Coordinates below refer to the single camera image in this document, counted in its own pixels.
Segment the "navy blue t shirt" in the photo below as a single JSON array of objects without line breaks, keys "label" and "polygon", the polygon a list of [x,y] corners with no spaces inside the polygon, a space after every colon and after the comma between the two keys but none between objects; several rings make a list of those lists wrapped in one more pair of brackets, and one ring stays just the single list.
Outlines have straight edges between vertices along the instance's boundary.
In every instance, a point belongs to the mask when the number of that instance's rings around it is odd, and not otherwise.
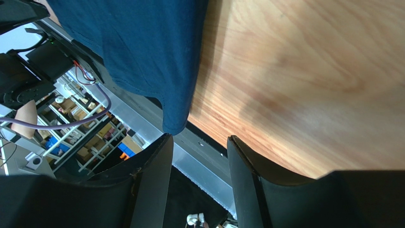
[{"label": "navy blue t shirt", "polygon": [[100,56],[120,88],[156,98],[163,130],[186,126],[200,66],[206,0],[50,0],[63,29]]}]

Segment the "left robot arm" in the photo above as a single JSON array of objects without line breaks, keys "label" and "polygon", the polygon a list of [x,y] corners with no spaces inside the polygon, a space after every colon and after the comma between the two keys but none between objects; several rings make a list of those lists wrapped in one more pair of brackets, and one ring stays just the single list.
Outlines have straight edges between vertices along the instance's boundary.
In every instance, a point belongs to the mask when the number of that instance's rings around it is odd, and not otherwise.
[{"label": "left robot arm", "polygon": [[40,36],[31,47],[0,55],[0,103],[9,109],[17,110],[53,92],[57,80],[73,67],[82,68],[90,84],[102,79],[93,60],[59,27],[46,23],[49,16],[46,6],[33,0],[0,2],[1,34],[33,23],[35,27],[26,28],[25,33]]}]

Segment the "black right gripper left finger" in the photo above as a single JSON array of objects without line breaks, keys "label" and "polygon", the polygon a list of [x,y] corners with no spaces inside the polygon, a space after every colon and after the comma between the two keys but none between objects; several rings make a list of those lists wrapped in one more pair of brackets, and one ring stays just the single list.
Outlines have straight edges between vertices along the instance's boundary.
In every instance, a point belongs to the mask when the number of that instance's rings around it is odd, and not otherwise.
[{"label": "black right gripper left finger", "polygon": [[137,155],[80,183],[46,175],[0,178],[3,228],[161,228],[174,141],[165,133]]}]

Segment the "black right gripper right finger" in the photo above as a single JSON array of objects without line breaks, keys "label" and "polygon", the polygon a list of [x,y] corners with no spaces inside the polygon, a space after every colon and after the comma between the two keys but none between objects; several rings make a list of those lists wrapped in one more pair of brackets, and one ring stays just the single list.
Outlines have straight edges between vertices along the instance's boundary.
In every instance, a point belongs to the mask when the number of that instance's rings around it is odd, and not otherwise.
[{"label": "black right gripper right finger", "polygon": [[227,141],[241,228],[402,228],[405,172],[332,171],[312,179]]}]

